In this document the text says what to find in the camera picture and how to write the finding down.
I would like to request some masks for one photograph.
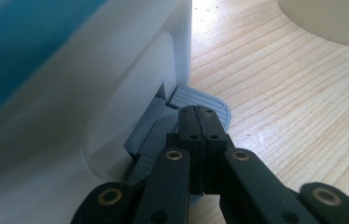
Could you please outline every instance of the light wood grain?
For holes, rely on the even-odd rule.
[[[288,187],[324,182],[349,195],[349,46],[311,34],[275,0],[193,0],[190,86],[230,107],[235,146]],[[225,223],[218,197],[189,223]]]

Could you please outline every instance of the wooden table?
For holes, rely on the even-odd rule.
[[[349,46],[309,33],[276,0],[193,0],[190,86],[230,107],[235,146],[288,187],[324,182],[349,195]],[[225,223],[217,196],[189,223]]]

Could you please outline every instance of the white cylinder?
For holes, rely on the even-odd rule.
[[[296,24],[326,39],[349,45],[349,0],[278,0]]]

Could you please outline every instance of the wooden surface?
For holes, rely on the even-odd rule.
[[[349,46],[313,35],[275,0],[193,0],[190,86],[230,107],[235,146],[288,187],[319,181],[349,195]],[[189,223],[225,223],[218,197]]]

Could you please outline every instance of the white plastic object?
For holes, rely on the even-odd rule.
[[[296,24],[326,39],[349,45],[349,0],[278,0]]]
[[[124,178],[157,93],[188,83],[189,0],[110,0],[0,109],[0,223],[69,223]]]

